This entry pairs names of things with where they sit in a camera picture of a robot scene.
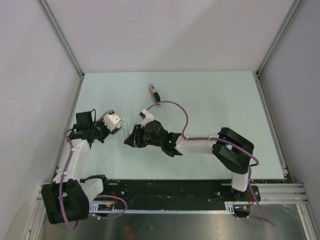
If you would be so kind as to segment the light blue stapler cover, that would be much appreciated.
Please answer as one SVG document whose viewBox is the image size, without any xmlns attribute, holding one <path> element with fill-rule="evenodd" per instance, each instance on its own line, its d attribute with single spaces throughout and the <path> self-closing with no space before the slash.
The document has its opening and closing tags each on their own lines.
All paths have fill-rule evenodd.
<svg viewBox="0 0 320 240">
<path fill-rule="evenodd" d="M 130 135 L 129 126 L 125 120 L 121 123 L 121 129 L 122 129 L 123 139 L 125 140 Z"/>
</svg>

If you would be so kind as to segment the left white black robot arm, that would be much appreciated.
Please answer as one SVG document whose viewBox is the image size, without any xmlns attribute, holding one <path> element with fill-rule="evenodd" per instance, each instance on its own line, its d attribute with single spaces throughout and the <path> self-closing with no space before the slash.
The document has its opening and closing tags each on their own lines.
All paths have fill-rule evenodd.
<svg viewBox="0 0 320 240">
<path fill-rule="evenodd" d="M 64 132 L 68 156 L 61 160 L 51 183 L 42 186 L 41 195 L 51 224 L 85 220 L 89 216 L 90 202 L 97 197 L 105 200 L 111 188 L 105 175 L 94 175 L 80 184 L 82 168 L 94 141 L 101 143 L 118 130 L 112 118 L 113 110 L 96 119 L 96 110 L 79 112 L 76 123 Z"/>
</svg>

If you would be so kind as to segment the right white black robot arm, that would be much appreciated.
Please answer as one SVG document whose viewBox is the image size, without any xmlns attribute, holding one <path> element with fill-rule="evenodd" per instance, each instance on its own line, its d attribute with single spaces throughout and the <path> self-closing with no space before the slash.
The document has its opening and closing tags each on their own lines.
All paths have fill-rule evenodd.
<svg viewBox="0 0 320 240">
<path fill-rule="evenodd" d="M 231 171 L 231 196 L 242 201 L 249 194 L 248 178 L 254 144 L 228 127 L 213 136 L 183 137 L 181 133 L 169 132 L 153 120 L 146 125 L 136 124 L 124 144 L 133 148 L 155 146 L 169 157 L 187 154 L 214 155 Z"/>
</svg>

